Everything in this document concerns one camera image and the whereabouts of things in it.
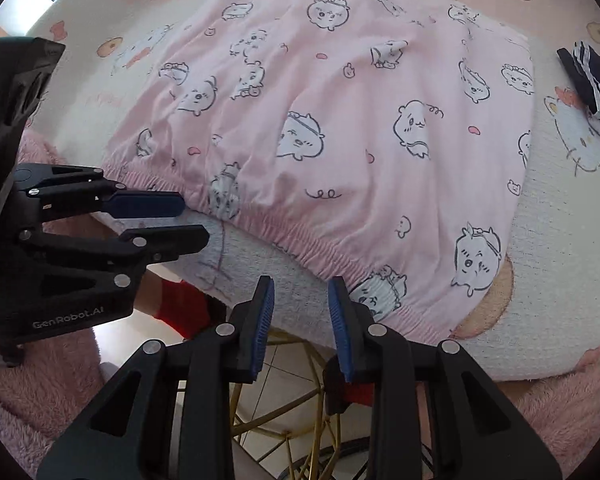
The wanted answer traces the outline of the pink cartoon print pants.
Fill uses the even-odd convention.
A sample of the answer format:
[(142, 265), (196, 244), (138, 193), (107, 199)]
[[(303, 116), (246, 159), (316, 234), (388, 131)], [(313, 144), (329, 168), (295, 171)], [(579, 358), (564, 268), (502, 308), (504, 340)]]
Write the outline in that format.
[(208, 0), (105, 170), (341, 276), (434, 344), (504, 263), (533, 93), (527, 38), (453, 0)]

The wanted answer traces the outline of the red sock foot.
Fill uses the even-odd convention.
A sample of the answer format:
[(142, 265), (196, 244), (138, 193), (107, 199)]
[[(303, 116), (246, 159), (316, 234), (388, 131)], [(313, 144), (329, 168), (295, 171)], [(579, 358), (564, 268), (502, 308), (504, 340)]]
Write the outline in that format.
[(155, 318), (185, 340), (193, 339), (211, 325), (207, 296), (187, 282), (163, 281)]

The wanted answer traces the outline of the pink fluffy right sleeve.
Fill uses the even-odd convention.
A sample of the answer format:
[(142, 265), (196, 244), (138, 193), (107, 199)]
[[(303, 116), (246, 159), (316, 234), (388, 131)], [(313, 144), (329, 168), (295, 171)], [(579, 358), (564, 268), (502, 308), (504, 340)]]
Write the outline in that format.
[(567, 477), (600, 440), (600, 365), (534, 382), (500, 382)]

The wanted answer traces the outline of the pink fluffy sleeve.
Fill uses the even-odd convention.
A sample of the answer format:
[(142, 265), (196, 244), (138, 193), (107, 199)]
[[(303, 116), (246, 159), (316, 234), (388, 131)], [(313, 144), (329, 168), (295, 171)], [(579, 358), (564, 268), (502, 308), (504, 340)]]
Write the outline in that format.
[(22, 365), (0, 367), (0, 443), (27, 479), (104, 383), (90, 328), (26, 344)]
[(534, 382), (500, 382), (567, 477), (600, 440), (600, 365)]

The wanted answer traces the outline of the pink fluffy left sleeve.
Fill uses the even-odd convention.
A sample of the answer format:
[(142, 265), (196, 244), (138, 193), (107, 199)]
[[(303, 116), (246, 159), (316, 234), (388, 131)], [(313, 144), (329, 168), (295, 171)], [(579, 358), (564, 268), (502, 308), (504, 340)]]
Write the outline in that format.
[(0, 443), (27, 479), (104, 383), (90, 328), (26, 344), (22, 365), (0, 367)]

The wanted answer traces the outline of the folded navy striped garment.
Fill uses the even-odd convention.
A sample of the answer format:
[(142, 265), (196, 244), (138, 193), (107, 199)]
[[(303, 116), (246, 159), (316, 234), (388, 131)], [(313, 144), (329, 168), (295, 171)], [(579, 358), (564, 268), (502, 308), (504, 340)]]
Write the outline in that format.
[(584, 41), (577, 41), (571, 51), (558, 49), (557, 55), (580, 101), (600, 122), (600, 55)]

